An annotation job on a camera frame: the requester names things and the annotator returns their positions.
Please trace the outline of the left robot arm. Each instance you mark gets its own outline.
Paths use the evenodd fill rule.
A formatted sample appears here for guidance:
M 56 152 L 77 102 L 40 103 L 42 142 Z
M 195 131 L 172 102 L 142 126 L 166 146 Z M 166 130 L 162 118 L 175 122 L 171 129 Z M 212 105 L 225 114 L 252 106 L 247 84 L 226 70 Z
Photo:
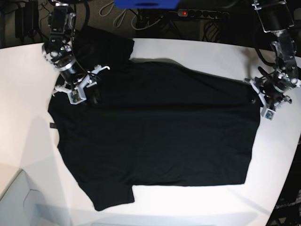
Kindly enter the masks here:
M 255 48 L 261 61 L 272 67 L 274 71 L 268 73 L 259 67 L 262 77 L 254 78 L 249 83 L 258 92 L 263 106 L 270 111 L 275 111 L 283 103 L 292 102 L 285 92 L 301 86 L 300 70 L 295 59 L 297 47 L 289 33 L 294 22 L 285 0 L 254 0 L 252 6 L 263 31 L 276 37 L 271 42 L 276 58 L 275 62 L 268 62 L 260 50 Z

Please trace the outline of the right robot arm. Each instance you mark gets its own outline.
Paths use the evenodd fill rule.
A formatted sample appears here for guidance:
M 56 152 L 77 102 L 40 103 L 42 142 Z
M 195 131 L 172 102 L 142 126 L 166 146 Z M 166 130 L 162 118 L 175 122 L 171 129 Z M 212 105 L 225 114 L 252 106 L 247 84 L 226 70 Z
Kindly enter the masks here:
M 89 13 L 87 1 L 53 0 L 52 3 L 54 9 L 48 19 L 50 36 L 42 45 L 42 54 L 64 79 L 64 84 L 54 86 L 52 95 L 58 92 L 65 93 L 72 105 L 78 105 L 87 100 L 85 89 L 97 85 L 100 80 L 98 73 L 110 70 L 110 67 L 96 65 L 94 70 L 88 71 L 80 65 L 73 51 L 76 8 L 72 5 L 84 4 Z

